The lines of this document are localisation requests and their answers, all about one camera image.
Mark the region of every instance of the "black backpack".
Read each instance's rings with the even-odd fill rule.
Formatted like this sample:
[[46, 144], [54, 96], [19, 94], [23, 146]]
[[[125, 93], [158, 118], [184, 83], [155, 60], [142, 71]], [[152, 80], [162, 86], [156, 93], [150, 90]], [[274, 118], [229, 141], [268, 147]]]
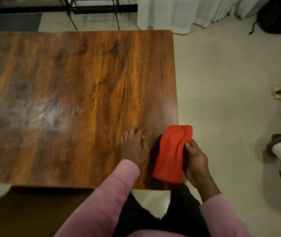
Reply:
[[[281, 34], [281, 0], [269, 0], [258, 11], [256, 22], [267, 33]], [[249, 35], [253, 33], [255, 23]]]

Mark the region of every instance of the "table top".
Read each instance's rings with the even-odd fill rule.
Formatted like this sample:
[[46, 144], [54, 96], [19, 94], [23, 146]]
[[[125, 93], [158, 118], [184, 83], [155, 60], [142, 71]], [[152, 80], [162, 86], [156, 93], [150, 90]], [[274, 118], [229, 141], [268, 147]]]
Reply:
[[[147, 127], [152, 147], [171, 124], [170, 31], [0, 33], [0, 182], [98, 187], [129, 127]], [[133, 188], [163, 189], [152, 166]]]

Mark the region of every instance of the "beige floor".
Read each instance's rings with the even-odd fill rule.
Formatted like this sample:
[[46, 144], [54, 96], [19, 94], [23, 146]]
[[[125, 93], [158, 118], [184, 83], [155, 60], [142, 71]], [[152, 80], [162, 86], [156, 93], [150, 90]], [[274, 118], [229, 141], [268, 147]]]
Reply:
[[[113, 14], [73, 15], [80, 31], [116, 30]], [[137, 15], [119, 16], [121, 30], [136, 29]], [[193, 126], [194, 138], [209, 157], [222, 193], [254, 236], [281, 236], [281, 180], [278, 165], [262, 151], [281, 133], [281, 101], [271, 84], [281, 84], [281, 35], [257, 26], [255, 17], [235, 17], [193, 25], [174, 35], [180, 124]], [[73, 31], [65, 13], [43, 14], [39, 31]], [[192, 193], [199, 199], [194, 187]], [[0, 186], [5, 192], [7, 186]], [[168, 191], [134, 191], [143, 207], [162, 216]]]

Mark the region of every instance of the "pink shirt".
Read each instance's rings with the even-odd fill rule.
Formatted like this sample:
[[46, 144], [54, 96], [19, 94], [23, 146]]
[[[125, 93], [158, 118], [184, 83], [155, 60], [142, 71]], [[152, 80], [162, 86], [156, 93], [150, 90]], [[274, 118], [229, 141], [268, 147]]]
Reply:
[[[139, 173], [135, 163], [122, 160], [113, 173], [72, 213], [55, 237], [111, 237], [122, 206]], [[251, 236], [245, 223], [238, 218], [223, 195], [208, 199], [200, 209], [212, 237]], [[128, 237], [183, 237], [183, 235], [148, 229], [135, 231]]]

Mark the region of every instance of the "folded red cloth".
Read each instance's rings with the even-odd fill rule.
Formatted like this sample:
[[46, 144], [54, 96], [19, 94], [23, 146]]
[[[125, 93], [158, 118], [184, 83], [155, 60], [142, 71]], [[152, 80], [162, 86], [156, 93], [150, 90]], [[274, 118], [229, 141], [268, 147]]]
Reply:
[[153, 177], [170, 183], [182, 183], [184, 144], [191, 143], [192, 136], [192, 126], [190, 125], [170, 125], [167, 127], [160, 140], [160, 150]]

